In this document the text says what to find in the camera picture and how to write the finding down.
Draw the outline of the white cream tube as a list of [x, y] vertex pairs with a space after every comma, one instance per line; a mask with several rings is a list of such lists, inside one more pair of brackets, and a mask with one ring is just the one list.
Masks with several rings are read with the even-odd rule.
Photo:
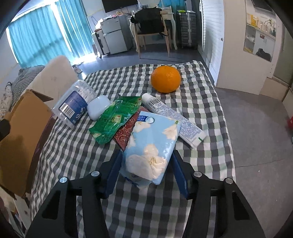
[[144, 93], [142, 95], [142, 103], [150, 112], [164, 116], [175, 124], [179, 124], [177, 134], [192, 148], [196, 149], [206, 138], [206, 133], [198, 126], [150, 94]]

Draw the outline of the red patterned notebook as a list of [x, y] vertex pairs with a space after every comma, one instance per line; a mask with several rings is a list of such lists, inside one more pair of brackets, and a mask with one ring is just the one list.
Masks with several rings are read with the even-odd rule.
[[131, 136], [131, 133], [133, 131], [133, 128], [135, 126], [135, 123], [141, 111], [148, 111], [148, 110], [140, 106], [138, 111], [135, 114], [133, 114], [130, 117], [130, 119], [122, 127], [118, 129], [118, 131], [113, 137], [113, 139], [116, 141], [116, 143], [120, 146], [120, 148], [123, 151], [125, 150], [128, 144], [129, 138]]

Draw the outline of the clear plastic swab container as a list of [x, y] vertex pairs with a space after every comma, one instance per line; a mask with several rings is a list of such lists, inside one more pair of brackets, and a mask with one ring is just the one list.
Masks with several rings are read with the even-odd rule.
[[88, 104], [95, 98], [94, 90], [84, 80], [79, 79], [61, 96], [52, 112], [68, 127], [74, 128], [87, 112]]

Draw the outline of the blue floral tissue pack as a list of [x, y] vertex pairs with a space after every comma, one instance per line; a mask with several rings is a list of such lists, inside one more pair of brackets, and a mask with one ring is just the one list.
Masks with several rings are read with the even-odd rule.
[[179, 124], [141, 111], [123, 154], [120, 174], [136, 187], [159, 185], [173, 153]]

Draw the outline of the white earbuds case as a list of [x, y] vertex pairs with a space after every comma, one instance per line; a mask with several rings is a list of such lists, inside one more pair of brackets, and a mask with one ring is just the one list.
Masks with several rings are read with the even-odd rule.
[[92, 121], [97, 121], [110, 105], [110, 100], [104, 95], [100, 95], [92, 100], [87, 105], [87, 112], [90, 119]]

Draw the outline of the green snack packet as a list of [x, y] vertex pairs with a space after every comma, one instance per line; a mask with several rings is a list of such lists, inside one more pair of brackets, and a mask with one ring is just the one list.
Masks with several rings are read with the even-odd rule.
[[103, 112], [89, 132], [98, 144], [110, 142], [118, 129], [138, 111], [141, 104], [141, 96], [119, 96]]

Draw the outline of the orange fruit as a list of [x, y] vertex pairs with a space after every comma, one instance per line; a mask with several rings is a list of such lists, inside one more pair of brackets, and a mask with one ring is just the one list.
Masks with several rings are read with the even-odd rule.
[[179, 71], [171, 66], [157, 67], [151, 74], [151, 85], [160, 93], [171, 93], [177, 90], [181, 84]]

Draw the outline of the checkered tablecloth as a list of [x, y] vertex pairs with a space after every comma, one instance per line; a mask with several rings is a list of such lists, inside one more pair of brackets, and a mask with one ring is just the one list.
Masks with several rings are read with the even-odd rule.
[[[161, 94], [152, 87], [151, 74], [155, 68], [155, 64], [137, 64], [100, 70], [88, 75], [85, 81], [97, 95], [111, 101], [119, 96], [150, 94], [201, 128], [206, 137], [192, 148], [167, 126], [160, 126], [158, 132], [140, 126], [130, 136], [126, 157], [135, 163], [142, 159], [152, 162], [161, 159], [162, 143], [171, 137], [175, 150], [194, 170], [211, 179], [235, 178], [227, 122], [204, 65], [195, 60], [175, 64], [181, 82], [169, 94]], [[88, 115], [82, 116], [73, 128], [56, 120], [40, 153], [31, 190], [31, 217], [36, 216], [61, 177], [83, 178], [98, 170], [119, 149], [115, 140], [98, 144], [89, 132], [93, 126]], [[191, 202], [180, 194], [170, 166], [165, 168], [157, 185], [149, 182], [135, 187], [119, 176], [114, 192], [101, 204], [110, 237], [182, 237], [191, 207]]]

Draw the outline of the striped grey pillow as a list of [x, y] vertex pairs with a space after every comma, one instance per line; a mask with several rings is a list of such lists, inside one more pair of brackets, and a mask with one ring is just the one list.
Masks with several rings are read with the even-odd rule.
[[18, 77], [12, 83], [13, 101], [10, 109], [13, 108], [15, 103], [20, 98], [21, 94], [28, 87], [28, 85], [35, 79], [35, 77], [45, 68], [44, 65], [37, 65], [28, 68], [21, 68], [18, 72]]

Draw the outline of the black bag in kitchen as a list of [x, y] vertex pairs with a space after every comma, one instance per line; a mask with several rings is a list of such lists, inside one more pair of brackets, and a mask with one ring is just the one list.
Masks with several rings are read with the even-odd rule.
[[265, 52], [262, 48], [259, 48], [256, 52], [256, 55], [271, 62], [272, 57], [269, 53]]

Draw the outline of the white small cabinet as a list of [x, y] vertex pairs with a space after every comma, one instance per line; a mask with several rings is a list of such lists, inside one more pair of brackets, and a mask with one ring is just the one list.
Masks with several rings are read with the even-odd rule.
[[96, 45], [97, 51], [99, 53], [99, 58], [101, 59], [103, 55], [107, 55], [110, 53], [110, 50], [108, 48], [104, 33], [101, 28], [96, 29], [92, 33], [92, 38], [94, 40], [94, 43]]

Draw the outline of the left blue curtain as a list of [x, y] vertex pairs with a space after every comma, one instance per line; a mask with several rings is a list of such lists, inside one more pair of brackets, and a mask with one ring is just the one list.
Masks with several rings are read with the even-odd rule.
[[59, 55], [74, 60], [48, 5], [11, 22], [8, 30], [14, 55], [22, 68], [46, 65]]

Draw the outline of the wooden chair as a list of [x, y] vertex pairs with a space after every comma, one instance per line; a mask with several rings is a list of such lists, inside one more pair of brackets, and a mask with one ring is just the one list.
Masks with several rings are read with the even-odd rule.
[[[137, 35], [135, 33], [135, 38], [136, 38], [136, 42], [137, 42], [137, 52], [138, 52], [138, 55], [139, 55], [139, 58], [140, 58], [140, 41], [139, 41], [139, 37], [142, 37], [143, 39], [145, 38], [145, 36], [153, 36], [153, 35], [160, 35], [159, 33], [157, 34], [147, 34], [147, 35]], [[165, 42], [166, 42], [166, 48], [167, 48], [167, 53], [168, 53], [168, 56], [170, 56], [170, 45], [169, 45], [169, 36], [161, 36], [165, 39]]]

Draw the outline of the right blue curtain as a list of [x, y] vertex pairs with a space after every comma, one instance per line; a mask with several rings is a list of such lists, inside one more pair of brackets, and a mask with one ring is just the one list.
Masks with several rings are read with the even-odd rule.
[[83, 3], [80, 0], [57, 1], [56, 6], [73, 56], [79, 58], [93, 53], [92, 31]]

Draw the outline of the black television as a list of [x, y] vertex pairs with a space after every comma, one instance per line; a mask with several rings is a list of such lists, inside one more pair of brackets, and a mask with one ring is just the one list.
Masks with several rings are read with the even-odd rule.
[[137, 0], [102, 0], [102, 4], [106, 13], [116, 9], [137, 5]]

